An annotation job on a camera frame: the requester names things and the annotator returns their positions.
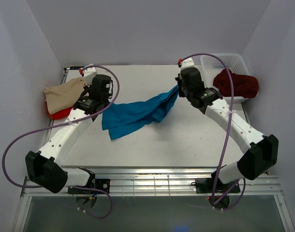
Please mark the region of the blue t shirt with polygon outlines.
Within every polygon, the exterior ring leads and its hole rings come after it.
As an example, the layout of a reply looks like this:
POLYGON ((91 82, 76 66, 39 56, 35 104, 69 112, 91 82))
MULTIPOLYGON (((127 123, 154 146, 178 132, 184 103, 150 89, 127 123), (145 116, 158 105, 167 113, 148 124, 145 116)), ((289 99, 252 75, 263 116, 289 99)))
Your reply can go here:
POLYGON ((145 125, 160 123, 174 106, 178 87, 147 101, 112 104, 102 116, 102 129, 108 130, 111 140, 129 135, 145 125))

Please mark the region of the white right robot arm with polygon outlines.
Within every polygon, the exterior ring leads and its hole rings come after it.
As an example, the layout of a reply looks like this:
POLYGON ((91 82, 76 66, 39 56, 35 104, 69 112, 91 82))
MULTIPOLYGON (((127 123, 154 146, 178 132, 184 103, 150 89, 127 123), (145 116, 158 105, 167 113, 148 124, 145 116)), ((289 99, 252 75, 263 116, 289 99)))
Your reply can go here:
POLYGON ((276 136, 264 135, 230 111, 230 106, 216 89, 204 86, 196 67, 181 69, 176 81, 179 96, 187 98, 194 108, 224 130, 230 129, 230 137, 243 153, 237 162, 225 165, 211 175, 211 186, 215 191, 222 192, 229 183, 242 178, 254 180, 277 163, 279 141, 276 136))

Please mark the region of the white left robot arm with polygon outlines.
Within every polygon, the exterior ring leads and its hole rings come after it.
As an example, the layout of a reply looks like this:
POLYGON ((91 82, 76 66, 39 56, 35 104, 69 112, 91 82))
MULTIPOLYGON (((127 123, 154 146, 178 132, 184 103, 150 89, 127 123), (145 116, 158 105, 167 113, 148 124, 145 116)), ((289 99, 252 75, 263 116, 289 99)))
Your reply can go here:
POLYGON ((51 191, 60 192, 64 187, 79 186, 84 193, 95 189, 95 174, 85 168, 62 168, 66 155, 83 131, 103 110, 113 95, 110 76, 97 74, 91 85, 84 88, 74 103, 65 123, 38 152, 30 151, 26 157, 29 180, 51 191))

